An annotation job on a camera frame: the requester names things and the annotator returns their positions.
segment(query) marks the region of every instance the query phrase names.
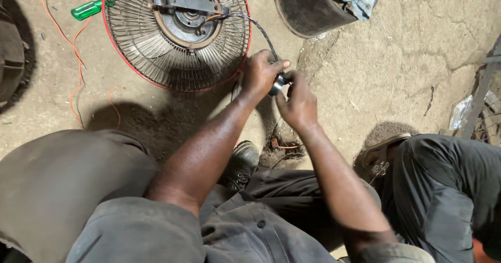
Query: wire mesh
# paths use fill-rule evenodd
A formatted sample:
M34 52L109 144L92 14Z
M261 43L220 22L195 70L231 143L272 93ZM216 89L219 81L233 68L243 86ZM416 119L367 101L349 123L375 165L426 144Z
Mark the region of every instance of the wire mesh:
M246 0L219 0L230 13L249 15ZM115 0L104 17L123 58L148 80L181 92L206 91L229 80L247 54L250 23L227 19L208 46L189 51L169 40L157 26L151 0Z

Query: gray shirt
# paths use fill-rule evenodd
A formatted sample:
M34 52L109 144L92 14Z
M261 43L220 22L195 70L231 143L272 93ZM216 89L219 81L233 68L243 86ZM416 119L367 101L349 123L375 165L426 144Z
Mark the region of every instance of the gray shirt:
M434 262L418 247L369 247L353 262ZM126 197L101 203L66 260L81 262L337 262L314 238L240 194L200 226L174 204Z

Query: black shoe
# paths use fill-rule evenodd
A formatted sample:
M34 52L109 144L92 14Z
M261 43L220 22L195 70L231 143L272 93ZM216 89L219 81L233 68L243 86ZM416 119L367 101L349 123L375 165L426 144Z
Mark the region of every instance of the black shoe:
M243 141L233 150L228 165L217 182L232 191L243 191L259 163L259 149L250 141Z

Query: black electrical wire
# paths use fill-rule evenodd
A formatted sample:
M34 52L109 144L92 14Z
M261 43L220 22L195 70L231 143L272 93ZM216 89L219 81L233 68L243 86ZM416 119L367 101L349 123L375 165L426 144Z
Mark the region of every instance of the black electrical wire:
M210 17L208 20L227 19L227 18L229 18L231 16L247 18L252 23L254 23L254 25L261 31L261 33L263 33L263 36L266 38L266 41L268 42L268 45L270 45L270 49L272 50L273 56L275 57L275 61L279 60L279 57L277 56L277 53L275 52L275 49L273 48L273 44L270 41L270 38L268 38L268 35L266 34L265 30L261 27L261 25L259 25L259 23L257 21L253 20L248 15L239 14L239 13L235 13L235 14L222 14L222 15Z

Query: dirt floor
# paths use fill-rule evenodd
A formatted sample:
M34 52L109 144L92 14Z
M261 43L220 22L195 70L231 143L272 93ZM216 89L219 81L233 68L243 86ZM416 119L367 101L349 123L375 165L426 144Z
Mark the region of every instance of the dirt floor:
M273 0L248 0L278 54L300 68L319 102L319 120L327 135L352 163L371 144L401 131L437 133L448 125L453 105L467 96L475 71L501 31L499 0L379 0L371 19L303 40L291 34L277 15ZM29 45L27 79L13 103L0 110L0 158L42 135L79 129L69 104L78 84L78 61L45 14L40 0L4 0L24 27ZM83 0L48 0L66 35L83 25L69 10ZM141 79L112 46L101 14L93 17L77 41L85 87L77 96L88 129L114 128L136 136L165 160L209 117L230 100L232 83L206 93L173 93ZM250 53L266 49L253 30ZM428 114L431 90L434 100ZM264 147L275 129L290 132L275 103L264 100L250 116L241 140ZM270 166L285 150L266 153ZM307 157L283 161L277 168L311 169Z

